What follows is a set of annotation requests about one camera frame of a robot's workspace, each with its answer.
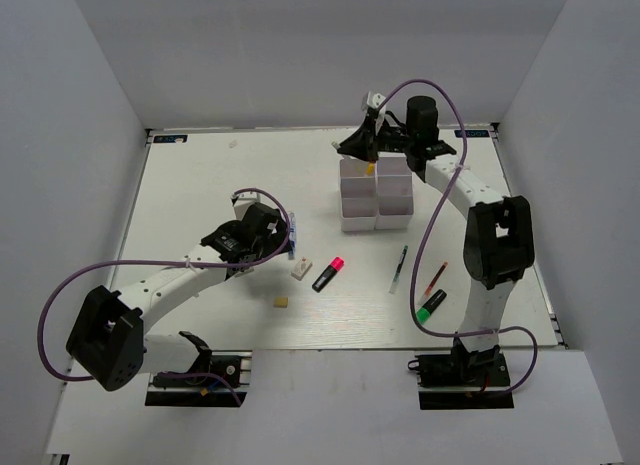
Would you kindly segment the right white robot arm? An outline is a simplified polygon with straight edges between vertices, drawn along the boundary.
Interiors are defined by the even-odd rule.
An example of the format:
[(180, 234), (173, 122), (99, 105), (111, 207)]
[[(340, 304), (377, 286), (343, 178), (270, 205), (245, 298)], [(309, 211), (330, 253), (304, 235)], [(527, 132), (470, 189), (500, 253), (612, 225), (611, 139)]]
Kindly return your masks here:
[(339, 154), (375, 163), (382, 152), (405, 156), (408, 168), (441, 192), (466, 220), (463, 261), (471, 279), (465, 315), (453, 338), (445, 370), (472, 384), (496, 364), (499, 329), (516, 283), (534, 262), (529, 202), (507, 197), (483, 183), (443, 141), (436, 102), (414, 96), (404, 123), (389, 124), (385, 98), (370, 92), (363, 100), (362, 125), (337, 147)]

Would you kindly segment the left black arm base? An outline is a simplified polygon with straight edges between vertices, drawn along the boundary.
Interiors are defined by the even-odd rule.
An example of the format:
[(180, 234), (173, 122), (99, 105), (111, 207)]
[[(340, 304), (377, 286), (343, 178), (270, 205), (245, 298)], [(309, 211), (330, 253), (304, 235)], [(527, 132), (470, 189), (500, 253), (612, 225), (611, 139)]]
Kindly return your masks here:
[(251, 352), (214, 352), (193, 377), (152, 375), (147, 407), (239, 408), (249, 391)]

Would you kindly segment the clear blue pen pack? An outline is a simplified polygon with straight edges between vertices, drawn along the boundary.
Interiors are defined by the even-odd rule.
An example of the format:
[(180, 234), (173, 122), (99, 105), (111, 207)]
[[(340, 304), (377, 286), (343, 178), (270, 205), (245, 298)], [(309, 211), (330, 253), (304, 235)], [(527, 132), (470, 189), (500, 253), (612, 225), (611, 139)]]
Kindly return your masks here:
[(296, 228), (296, 216), (293, 211), (288, 212), (289, 218), (289, 250), (288, 259), (294, 260), (296, 257), (296, 242), (297, 242), (297, 228)]

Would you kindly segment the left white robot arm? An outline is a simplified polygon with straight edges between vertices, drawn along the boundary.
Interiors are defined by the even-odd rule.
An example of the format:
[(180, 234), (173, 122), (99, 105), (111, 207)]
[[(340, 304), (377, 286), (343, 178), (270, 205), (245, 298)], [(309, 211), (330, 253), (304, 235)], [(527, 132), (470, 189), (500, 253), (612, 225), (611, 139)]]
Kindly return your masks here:
[(175, 266), (119, 290), (90, 291), (66, 343), (67, 352), (107, 391), (139, 373), (199, 384), (216, 378), (212, 351), (197, 335), (154, 335), (163, 317), (200, 292), (288, 251), (285, 215), (257, 200), (200, 240)]

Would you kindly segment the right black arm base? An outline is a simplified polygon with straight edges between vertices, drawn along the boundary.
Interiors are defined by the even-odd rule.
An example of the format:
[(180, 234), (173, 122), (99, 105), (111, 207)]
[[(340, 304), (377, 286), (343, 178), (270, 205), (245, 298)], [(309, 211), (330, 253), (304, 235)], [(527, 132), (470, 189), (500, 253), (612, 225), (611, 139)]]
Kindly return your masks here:
[(506, 359), (500, 354), (490, 365), (460, 372), (447, 354), (416, 355), (407, 369), (417, 377), (421, 410), (513, 409), (514, 400)]

